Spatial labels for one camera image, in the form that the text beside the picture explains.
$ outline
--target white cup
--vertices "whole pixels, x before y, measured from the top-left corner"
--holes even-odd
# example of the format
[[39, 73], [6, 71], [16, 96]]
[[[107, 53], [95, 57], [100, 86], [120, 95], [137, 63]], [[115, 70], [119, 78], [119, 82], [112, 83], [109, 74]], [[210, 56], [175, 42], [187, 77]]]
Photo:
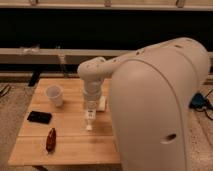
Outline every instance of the white cup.
[[59, 85], [51, 85], [47, 87], [46, 96], [49, 98], [49, 100], [56, 106], [60, 107], [63, 104], [63, 91], [62, 88]]

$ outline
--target phone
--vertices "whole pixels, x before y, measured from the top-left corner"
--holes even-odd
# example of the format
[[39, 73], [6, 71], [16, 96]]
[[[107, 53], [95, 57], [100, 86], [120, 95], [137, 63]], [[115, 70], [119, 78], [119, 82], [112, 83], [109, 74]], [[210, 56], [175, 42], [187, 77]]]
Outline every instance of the phone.
[[39, 111], [31, 111], [27, 120], [30, 122], [38, 122], [48, 124], [52, 118], [51, 113], [39, 112]]

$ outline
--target screw hole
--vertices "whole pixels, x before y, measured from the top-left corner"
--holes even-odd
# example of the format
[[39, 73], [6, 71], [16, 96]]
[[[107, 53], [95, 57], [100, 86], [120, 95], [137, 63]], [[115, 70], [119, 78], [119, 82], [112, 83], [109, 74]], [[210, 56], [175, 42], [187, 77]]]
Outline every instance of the screw hole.
[[162, 139], [161, 143], [162, 144], [170, 144], [175, 140], [176, 137], [177, 137], [176, 134], [167, 135]]

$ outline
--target brown bottle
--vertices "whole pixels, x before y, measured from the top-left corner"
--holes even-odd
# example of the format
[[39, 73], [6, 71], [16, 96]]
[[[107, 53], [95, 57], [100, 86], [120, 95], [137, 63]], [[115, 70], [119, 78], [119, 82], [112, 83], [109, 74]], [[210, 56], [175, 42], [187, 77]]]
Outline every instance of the brown bottle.
[[55, 128], [52, 128], [47, 136], [46, 141], [46, 150], [52, 152], [55, 149], [56, 145], [56, 131]]

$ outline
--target wooden table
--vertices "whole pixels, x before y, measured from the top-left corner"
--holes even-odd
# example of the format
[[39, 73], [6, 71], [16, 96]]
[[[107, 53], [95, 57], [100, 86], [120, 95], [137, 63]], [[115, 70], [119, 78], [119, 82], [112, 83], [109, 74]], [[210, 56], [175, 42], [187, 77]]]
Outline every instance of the wooden table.
[[[44, 91], [51, 84], [63, 88], [64, 104], [54, 107]], [[109, 81], [105, 80], [103, 94], [108, 91]], [[11, 166], [118, 164], [112, 133], [109, 110], [98, 112], [94, 130], [85, 130], [83, 82], [79, 79], [41, 79], [26, 112], [24, 121], [9, 159]], [[51, 112], [53, 117], [48, 125], [27, 120], [30, 111]], [[53, 154], [48, 154], [46, 137], [52, 127], [56, 128], [57, 141]]]

